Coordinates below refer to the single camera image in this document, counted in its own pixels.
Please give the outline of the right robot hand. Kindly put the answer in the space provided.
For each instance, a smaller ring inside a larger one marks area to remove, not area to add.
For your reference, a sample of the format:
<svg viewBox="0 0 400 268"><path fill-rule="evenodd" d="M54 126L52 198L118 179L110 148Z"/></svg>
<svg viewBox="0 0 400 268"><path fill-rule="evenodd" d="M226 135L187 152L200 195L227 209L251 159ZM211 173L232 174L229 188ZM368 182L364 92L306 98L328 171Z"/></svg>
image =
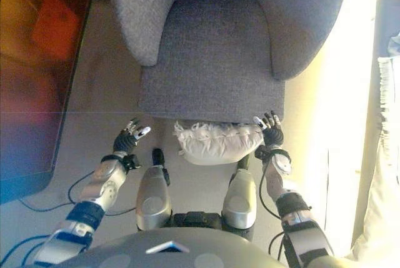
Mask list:
<svg viewBox="0 0 400 268"><path fill-rule="evenodd" d="M254 116L252 119L261 128L266 146L283 145L284 134L281 128L281 121L274 111L265 112L263 118Z"/></svg>

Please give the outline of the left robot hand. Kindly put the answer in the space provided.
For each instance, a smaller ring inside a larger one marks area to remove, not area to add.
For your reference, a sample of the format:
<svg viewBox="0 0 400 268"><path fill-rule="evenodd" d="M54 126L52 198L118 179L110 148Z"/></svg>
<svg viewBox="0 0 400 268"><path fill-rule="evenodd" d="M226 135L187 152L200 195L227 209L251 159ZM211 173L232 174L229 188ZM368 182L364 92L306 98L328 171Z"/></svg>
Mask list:
<svg viewBox="0 0 400 268"><path fill-rule="evenodd" d="M126 127L117 135L113 144L113 152L132 153L137 146L139 140L146 136L151 131L149 126L143 127L139 125L139 119L131 119Z"/></svg>

